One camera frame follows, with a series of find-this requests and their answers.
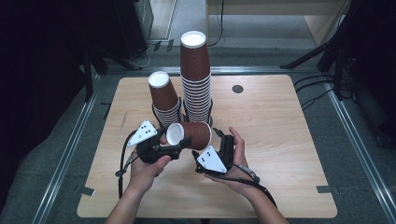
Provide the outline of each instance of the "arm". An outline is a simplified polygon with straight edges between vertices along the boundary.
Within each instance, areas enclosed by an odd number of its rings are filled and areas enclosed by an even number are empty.
[[[230,132],[235,139],[235,152],[233,156],[233,163],[248,167],[248,162],[245,157],[245,140],[241,138],[239,133],[233,127],[230,127]],[[246,197],[253,206],[253,209],[256,212],[260,223],[288,223],[288,221],[282,216],[282,214],[280,214],[280,212],[271,203],[267,196],[259,189],[256,189],[255,187],[252,187],[250,185],[245,185],[234,181],[218,179],[210,175],[205,176],[215,182],[227,185],[236,193],[239,193]],[[250,176],[248,176],[236,167],[233,167],[231,170],[229,170],[225,176],[230,178],[242,178],[251,180]]]
[[[151,188],[155,176],[163,171],[170,160],[169,156],[163,156],[154,164],[145,164],[140,159],[132,162],[128,187],[113,208],[106,223],[134,223],[143,196]]]

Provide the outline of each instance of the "metal rail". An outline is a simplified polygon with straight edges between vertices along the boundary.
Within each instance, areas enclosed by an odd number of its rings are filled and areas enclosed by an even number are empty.
[[[99,86],[100,82],[101,82],[101,78],[98,75],[96,75],[95,80],[93,82],[93,86],[95,90],[97,90],[97,87]],[[64,149],[64,153],[60,161],[58,162],[58,166],[56,167],[56,170],[52,175],[52,179],[49,182],[46,192],[43,196],[43,199],[35,213],[35,217],[32,222],[34,224],[42,224],[45,223],[47,220],[47,217],[50,213],[50,209],[58,194],[59,188],[61,187],[62,182],[64,181],[64,176],[67,172],[70,161],[73,158],[74,152],[78,144],[78,140],[85,127],[85,123],[87,122],[87,119],[91,113],[93,104],[96,99],[96,95],[97,95],[96,93],[97,91],[93,93],[90,101],[86,102],[84,107],[82,108],[76,126],[74,127],[74,130],[71,133],[67,145]]]
[[[328,83],[325,85],[327,90],[332,88]],[[356,130],[352,119],[347,113],[344,102],[340,102],[333,92],[331,92],[329,95],[389,223],[396,223],[396,205],[387,184],[382,178],[382,175],[377,170],[370,153],[367,151],[367,148],[361,141],[361,137]]]

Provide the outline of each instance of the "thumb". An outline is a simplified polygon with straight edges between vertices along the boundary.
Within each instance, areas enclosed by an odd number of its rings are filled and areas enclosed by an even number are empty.
[[[169,163],[170,160],[171,160],[170,156],[162,156],[155,162],[155,165],[158,169],[163,169]]]

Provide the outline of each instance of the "black strap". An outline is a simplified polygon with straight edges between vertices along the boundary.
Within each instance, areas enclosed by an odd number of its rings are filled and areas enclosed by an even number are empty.
[[[125,150],[126,146],[128,145],[129,139],[136,133],[137,130],[134,130],[131,132],[128,137],[125,139],[124,145],[122,147],[122,153],[121,153],[121,160],[120,160],[120,169],[116,172],[116,176],[119,178],[119,197],[121,198],[122,196],[122,175],[126,173],[126,168],[124,167],[123,161],[125,157]]]
[[[252,187],[255,187],[256,189],[261,190],[265,194],[265,196],[268,197],[268,199],[271,201],[271,203],[277,208],[276,202],[275,202],[273,196],[271,195],[270,191],[268,191],[267,188],[261,186],[260,184],[258,184],[256,182],[253,182],[253,181],[250,181],[250,180],[246,180],[246,179],[236,179],[236,178],[225,177],[225,176],[222,176],[222,175],[211,175],[211,174],[209,174],[209,175],[213,176],[215,178],[218,178],[218,179],[235,181],[235,182],[238,182],[238,183],[242,183],[242,184],[246,184],[246,185],[250,185]]]

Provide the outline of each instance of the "white triangular marker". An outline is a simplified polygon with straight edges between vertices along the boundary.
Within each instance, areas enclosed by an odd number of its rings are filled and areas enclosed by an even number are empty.
[[[157,134],[157,130],[155,130],[154,126],[147,119],[145,119],[139,126],[139,129],[137,129],[134,136],[129,139],[127,146],[131,147],[139,144],[154,136],[155,134]]]
[[[218,153],[212,146],[207,147],[205,151],[201,153],[198,157],[198,162],[201,163],[206,170],[217,171],[224,174],[227,173],[227,168],[225,168]]]

